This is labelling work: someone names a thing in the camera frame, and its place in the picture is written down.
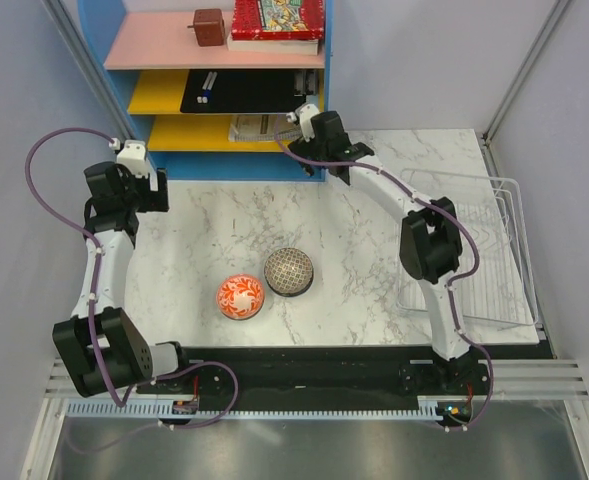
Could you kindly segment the orange white patterned bowl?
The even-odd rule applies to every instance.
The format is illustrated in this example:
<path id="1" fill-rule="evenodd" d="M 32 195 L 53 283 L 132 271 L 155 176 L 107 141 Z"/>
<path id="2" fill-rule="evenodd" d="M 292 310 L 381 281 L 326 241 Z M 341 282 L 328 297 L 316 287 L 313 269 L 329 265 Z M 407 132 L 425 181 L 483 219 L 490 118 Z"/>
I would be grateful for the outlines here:
<path id="1" fill-rule="evenodd" d="M 216 293 L 218 310 L 227 318 L 236 321 L 256 316 L 265 301 L 262 282 L 249 274 L 236 274 L 226 278 Z"/>

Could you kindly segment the white wire dish rack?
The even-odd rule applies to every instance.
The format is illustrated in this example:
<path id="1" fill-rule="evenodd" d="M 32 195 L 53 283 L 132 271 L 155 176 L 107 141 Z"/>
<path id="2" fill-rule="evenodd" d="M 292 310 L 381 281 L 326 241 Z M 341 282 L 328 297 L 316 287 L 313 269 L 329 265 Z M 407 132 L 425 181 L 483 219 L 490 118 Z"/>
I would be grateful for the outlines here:
<path id="1" fill-rule="evenodd" d="M 517 182 L 423 169 L 404 169 L 401 179 L 429 196 L 449 198 L 478 247 L 478 271 L 456 283 L 465 324 L 500 330 L 535 326 L 538 313 Z"/>

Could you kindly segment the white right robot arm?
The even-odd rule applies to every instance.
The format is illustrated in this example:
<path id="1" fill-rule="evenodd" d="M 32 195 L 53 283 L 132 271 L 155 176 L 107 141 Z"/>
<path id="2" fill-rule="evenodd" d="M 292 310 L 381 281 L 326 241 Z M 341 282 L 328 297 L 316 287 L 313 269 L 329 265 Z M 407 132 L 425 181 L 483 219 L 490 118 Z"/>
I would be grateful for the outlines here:
<path id="1" fill-rule="evenodd" d="M 327 170 L 383 208 L 400 225 L 400 262 L 418 282 L 431 327 L 431 346 L 437 356 L 432 381 L 441 392 L 457 392 L 478 366 L 471 351 L 487 361 L 487 394 L 493 394 L 494 371 L 488 351 L 465 333 L 456 305 L 454 283 L 480 267 L 480 252 L 471 234 L 458 220 L 453 202 L 433 199 L 404 184 L 388 172 L 374 150 L 353 143 L 335 111 L 305 104 L 286 114 L 300 134 L 281 150 L 301 165 Z"/>

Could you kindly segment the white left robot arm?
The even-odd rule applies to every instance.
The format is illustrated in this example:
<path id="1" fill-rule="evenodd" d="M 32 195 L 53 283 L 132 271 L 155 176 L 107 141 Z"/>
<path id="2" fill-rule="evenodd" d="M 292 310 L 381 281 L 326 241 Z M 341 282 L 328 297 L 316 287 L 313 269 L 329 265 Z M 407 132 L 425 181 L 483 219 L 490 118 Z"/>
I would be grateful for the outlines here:
<path id="1" fill-rule="evenodd" d="M 149 344 L 125 311 L 138 216 L 168 212 L 166 172 L 146 160 L 117 160 L 92 165 L 84 175 L 90 190 L 83 224 L 88 262 L 70 319 L 53 327 L 59 356 L 83 397 L 155 378 L 172 393 L 185 392 L 194 371 L 179 360 L 179 343 Z"/>

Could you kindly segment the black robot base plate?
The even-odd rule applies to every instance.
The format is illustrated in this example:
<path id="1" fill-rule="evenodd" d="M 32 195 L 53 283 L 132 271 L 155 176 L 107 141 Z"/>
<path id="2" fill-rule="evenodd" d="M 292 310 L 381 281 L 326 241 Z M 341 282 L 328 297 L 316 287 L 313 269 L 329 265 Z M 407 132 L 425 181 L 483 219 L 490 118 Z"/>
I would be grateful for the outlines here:
<path id="1" fill-rule="evenodd" d="M 487 365 L 447 384 L 436 354 L 419 347 L 189 347 L 180 366 L 195 372 L 142 387 L 146 394 L 190 394 L 210 406 L 233 392 L 247 407 L 408 407 L 421 396 L 487 393 Z"/>

